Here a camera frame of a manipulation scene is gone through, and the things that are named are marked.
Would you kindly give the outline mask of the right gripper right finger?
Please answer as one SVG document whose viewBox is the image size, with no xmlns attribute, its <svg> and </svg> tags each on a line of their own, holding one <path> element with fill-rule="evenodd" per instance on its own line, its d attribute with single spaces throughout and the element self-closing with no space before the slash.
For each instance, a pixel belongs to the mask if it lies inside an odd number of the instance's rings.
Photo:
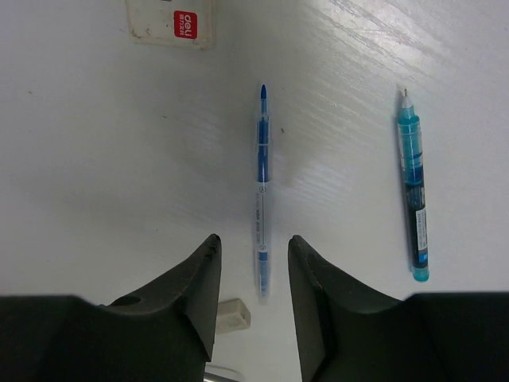
<svg viewBox="0 0 509 382">
<path fill-rule="evenodd" d="M 325 260 L 302 237 L 288 269 L 305 381 L 505 381 L 505 292 L 385 295 Z"/>
</svg>

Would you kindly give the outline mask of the beige eraser block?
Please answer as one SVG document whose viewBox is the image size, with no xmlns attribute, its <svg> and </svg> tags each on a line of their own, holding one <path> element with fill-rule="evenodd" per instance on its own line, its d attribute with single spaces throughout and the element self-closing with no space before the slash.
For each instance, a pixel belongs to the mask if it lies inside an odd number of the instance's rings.
<svg viewBox="0 0 509 382">
<path fill-rule="evenodd" d="M 244 302 L 232 299 L 218 304 L 216 334 L 231 333 L 251 327 L 251 312 Z"/>
</svg>

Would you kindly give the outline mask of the teal gel pen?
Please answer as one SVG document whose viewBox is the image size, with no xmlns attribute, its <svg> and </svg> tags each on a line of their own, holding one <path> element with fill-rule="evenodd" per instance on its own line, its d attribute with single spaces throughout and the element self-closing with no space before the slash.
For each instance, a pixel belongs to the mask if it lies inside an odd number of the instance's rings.
<svg viewBox="0 0 509 382">
<path fill-rule="evenodd" d="M 406 213 L 410 271 L 420 283 L 429 279 L 422 129 L 407 89 L 397 116 L 398 148 Z"/>
</svg>

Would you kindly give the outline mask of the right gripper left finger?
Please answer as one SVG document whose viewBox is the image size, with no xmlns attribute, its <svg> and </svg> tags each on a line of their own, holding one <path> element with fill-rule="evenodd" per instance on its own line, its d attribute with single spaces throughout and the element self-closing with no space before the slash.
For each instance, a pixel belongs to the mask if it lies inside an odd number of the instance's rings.
<svg viewBox="0 0 509 382">
<path fill-rule="evenodd" d="M 73 295 L 1 299 L 4 381 L 201 381 L 212 359 L 221 240 L 145 286 L 95 305 Z"/>
</svg>

